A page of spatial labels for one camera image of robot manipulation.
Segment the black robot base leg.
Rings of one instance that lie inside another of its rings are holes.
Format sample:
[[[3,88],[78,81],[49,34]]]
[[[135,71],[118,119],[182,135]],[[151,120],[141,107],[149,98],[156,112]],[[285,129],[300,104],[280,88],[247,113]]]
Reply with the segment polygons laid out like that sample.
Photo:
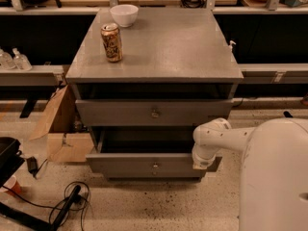
[[[293,116],[288,111],[283,112],[284,117],[292,118]]]

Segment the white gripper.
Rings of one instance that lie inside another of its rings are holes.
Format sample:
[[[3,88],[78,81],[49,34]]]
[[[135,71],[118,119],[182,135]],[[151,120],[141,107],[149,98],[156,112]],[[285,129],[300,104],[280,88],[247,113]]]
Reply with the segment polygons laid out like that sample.
[[[193,163],[192,168],[197,170],[206,170],[211,165],[210,162],[199,162],[199,163]]]

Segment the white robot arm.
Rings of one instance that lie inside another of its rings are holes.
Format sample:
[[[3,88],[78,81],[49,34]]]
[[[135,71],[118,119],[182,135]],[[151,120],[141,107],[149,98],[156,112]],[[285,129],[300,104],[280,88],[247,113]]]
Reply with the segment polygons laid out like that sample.
[[[308,231],[308,120],[277,118],[233,128],[224,118],[196,127],[193,166],[221,149],[241,151],[239,231]]]

